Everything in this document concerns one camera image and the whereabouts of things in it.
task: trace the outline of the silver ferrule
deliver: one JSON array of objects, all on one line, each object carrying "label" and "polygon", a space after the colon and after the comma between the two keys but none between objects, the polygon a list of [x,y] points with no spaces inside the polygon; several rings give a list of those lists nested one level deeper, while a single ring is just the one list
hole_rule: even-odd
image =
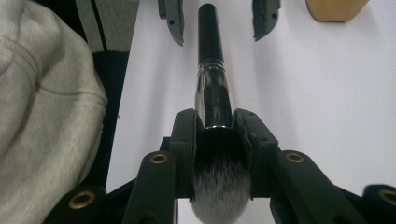
[{"label": "silver ferrule", "polygon": [[224,64],[206,59],[199,64],[195,109],[204,128],[229,127],[233,123],[233,104]]}]

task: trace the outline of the white surface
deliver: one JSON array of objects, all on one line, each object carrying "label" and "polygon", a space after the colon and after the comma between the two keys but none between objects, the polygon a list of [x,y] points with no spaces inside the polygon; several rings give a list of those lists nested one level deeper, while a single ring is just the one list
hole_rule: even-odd
[{"label": "white surface", "polygon": [[[236,107],[255,112],[282,149],[310,156],[330,180],[361,195],[396,186],[396,1],[370,1],[346,23],[321,23],[305,1],[282,1],[274,31],[253,41],[251,2],[184,1],[185,43],[142,0],[123,88],[107,190],[135,178],[140,162],[192,108],[198,8],[218,9],[225,66]],[[238,223],[274,223],[269,200],[249,203]],[[188,202],[179,223],[200,223]]]}]

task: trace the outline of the brush handle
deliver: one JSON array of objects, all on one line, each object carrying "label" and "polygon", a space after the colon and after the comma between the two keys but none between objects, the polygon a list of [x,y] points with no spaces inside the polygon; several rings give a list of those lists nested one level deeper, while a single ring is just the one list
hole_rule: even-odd
[{"label": "brush handle", "polygon": [[216,8],[199,9],[199,72],[195,109],[204,128],[227,127],[233,123],[230,88],[223,64]]},{"label": "brush handle", "polygon": [[204,4],[198,11],[198,63],[206,59],[224,62],[216,8]]}]

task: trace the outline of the gray cloth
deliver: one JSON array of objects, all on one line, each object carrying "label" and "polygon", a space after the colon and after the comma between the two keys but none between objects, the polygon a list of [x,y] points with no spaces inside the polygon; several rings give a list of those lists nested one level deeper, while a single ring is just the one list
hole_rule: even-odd
[{"label": "gray cloth", "polygon": [[105,40],[100,36],[92,1],[76,0],[78,15],[92,52],[104,50],[129,51],[131,48],[138,0],[95,0]]},{"label": "gray cloth", "polygon": [[84,40],[47,8],[0,0],[0,223],[41,223],[78,184],[105,106]]}]

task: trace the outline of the brass insert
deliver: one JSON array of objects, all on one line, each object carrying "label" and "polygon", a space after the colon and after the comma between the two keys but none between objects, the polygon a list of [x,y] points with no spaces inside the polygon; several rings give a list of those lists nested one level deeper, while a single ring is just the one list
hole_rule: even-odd
[{"label": "brass insert", "polygon": [[297,153],[289,153],[286,155],[286,159],[292,162],[303,162],[304,158]]},{"label": "brass insert", "polygon": [[168,160],[168,157],[165,154],[158,153],[158,154],[155,154],[154,156],[152,156],[149,160],[152,163],[158,164],[158,163],[166,162]]},{"label": "brass insert", "polygon": [[390,189],[381,189],[378,192],[382,200],[396,206],[396,191]]},{"label": "brass insert", "polygon": [[70,201],[69,207],[71,209],[81,209],[88,206],[95,200],[95,194],[89,190],[84,190],[76,194]]}]

